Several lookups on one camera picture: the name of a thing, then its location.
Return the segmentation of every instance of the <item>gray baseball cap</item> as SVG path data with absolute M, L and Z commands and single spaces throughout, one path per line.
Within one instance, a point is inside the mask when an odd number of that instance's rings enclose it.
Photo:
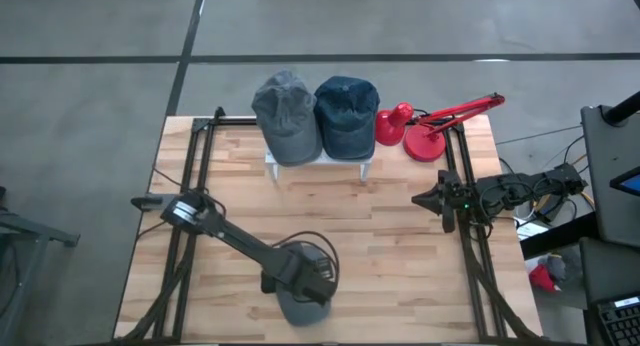
M 282 166 L 311 162 L 322 152 L 313 108 L 316 97 L 289 70 L 271 76 L 256 91 L 251 108 L 273 157 Z

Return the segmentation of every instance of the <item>red desk lamp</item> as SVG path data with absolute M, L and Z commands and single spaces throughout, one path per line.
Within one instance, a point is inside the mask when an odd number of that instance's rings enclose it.
M 406 117 L 409 114 L 409 109 L 413 115 L 413 107 L 408 103 L 401 103 L 391 112 L 383 110 L 378 113 L 376 140 L 383 145 L 397 144 L 404 134 L 404 125 L 407 121 L 413 120 L 415 125 L 409 128 L 404 137 L 404 150 L 414 160 L 435 161 L 445 150 L 442 131 L 501 105 L 504 101 L 504 96 L 493 93 L 462 105 L 415 118 L 413 116 Z

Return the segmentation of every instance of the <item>baseball cap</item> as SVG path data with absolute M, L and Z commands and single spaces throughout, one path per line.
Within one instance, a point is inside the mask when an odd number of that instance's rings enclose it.
M 369 81 L 333 76 L 315 92 L 314 112 L 327 155 L 338 160 L 373 156 L 380 97 Z
M 322 152 L 313 113 L 316 97 L 289 70 L 271 76 L 256 91 L 251 108 L 273 158 L 282 166 L 311 162 Z

